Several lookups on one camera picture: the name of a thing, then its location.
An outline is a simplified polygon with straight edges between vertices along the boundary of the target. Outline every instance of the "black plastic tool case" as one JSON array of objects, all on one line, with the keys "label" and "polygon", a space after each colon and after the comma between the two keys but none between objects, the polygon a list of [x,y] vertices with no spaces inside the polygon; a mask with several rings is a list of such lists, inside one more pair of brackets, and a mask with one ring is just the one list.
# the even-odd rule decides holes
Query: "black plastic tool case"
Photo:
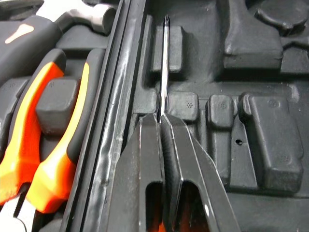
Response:
[{"label": "black plastic tool case", "polygon": [[[117,4],[108,38],[74,26],[57,44],[69,76],[81,75],[92,48],[106,52],[70,198],[45,229],[309,231],[309,1]],[[166,14],[168,114],[159,125]],[[0,22],[1,31],[13,24]]]}]

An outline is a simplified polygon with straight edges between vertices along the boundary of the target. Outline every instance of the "screwdriver tip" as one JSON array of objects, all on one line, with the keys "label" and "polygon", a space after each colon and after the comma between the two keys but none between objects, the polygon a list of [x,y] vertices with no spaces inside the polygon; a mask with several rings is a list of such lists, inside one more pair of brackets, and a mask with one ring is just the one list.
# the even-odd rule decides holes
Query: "screwdriver tip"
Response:
[{"label": "screwdriver tip", "polygon": [[167,14],[167,15],[164,17],[164,25],[165,25],[165,26],[169,25],[169,22],[170,22],[170,17],[169,17],[169,15]]}]

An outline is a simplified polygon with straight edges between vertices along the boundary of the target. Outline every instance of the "chrome metal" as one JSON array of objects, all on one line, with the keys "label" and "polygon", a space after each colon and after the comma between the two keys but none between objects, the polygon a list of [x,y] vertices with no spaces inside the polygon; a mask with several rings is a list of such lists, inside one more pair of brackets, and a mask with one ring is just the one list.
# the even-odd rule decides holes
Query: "chrome metal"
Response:
[{"label": "chrome metal", "polygon": [[162,46],[162,66],[161,66],[161,85],[160,85],[160,109],[158,121],[161,123],[161,116],[166,113],[166,97],[168,95],[169,81],[169,16],[164,17],[163,23],[163,46]]},{"label": "chrome metal", "polygon": [[88,24],[93,30],[110,33],[116,14],[116,6],[97,4],[89,6],[82,0],[45,0],[36,15],[61,23],[70,17],[76,23]]},{"label": "chrome metal", "polygon": [[35,207],[27,199],[23,201],[20,195],[9,200],[0,211],[1,232],[31,232],[35,211]]},{"label": "chrome metal", "polygon": [[35,211],[35,207],[27,199],[25,199],[17,218],[24,223],[26,232],[32,231]]}]

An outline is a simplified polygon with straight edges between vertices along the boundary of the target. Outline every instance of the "plier handle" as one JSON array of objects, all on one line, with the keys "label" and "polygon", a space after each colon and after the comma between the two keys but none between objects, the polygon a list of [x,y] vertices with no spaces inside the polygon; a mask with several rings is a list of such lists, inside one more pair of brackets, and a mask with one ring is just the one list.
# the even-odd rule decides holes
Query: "plier handle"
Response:
[{"label": "plier handle", "polygon": [[[50,51],[30,79],[17,103],[10,127],[9,144],[0,164],[0,204],[5,203],[0,220],[8,215],[17,219],[26,216],[20,221],[24,223],[26,231],[31,231],[36,210],[42,213],[55,212],[68,199],[98,87],[103,56],[102,49],[94,49],[89,53],[68,127],[57,146],[41,163],[41,128],[35,107],[47,84],[64,75],[64,52],[60,49]],[[21,193],[27,183],[31,184],[24,200]]]}]

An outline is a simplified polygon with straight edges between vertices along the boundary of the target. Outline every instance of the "screwdriver shaft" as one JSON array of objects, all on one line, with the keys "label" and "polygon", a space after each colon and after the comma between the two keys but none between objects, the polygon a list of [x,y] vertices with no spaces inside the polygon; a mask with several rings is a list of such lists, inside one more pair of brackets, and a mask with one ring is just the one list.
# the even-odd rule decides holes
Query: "screwdriver shaft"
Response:
[{"label": "screwdriver shaft", "polygon": [[162,67],[161,67],[161,85],[160,85],[160,112],[159,122],[161,122],[161,116],[166,112],[166,97],[168,94],[168,81],[169,81],[169,28],[170,19],[169,16],[164,17],[163,23],[163,46],[162,46]]}]

